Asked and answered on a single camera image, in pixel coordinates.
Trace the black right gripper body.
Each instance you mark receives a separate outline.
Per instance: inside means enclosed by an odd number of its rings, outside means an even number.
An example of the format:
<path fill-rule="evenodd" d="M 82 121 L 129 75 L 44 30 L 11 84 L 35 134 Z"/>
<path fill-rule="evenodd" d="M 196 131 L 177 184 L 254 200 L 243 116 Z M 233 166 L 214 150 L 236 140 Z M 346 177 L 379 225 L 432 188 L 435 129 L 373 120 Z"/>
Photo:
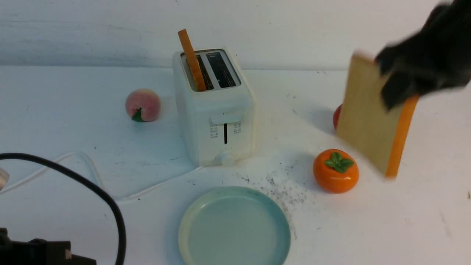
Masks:
<path fill-rule="evenodd" d="M 387 111 L 414 96 L 465 87 L 471 75 L 471 2 L 436 5 L 421 30 L 385 46 L 375 62 L 381 75 L 389 75 L 381 89 Z"/>

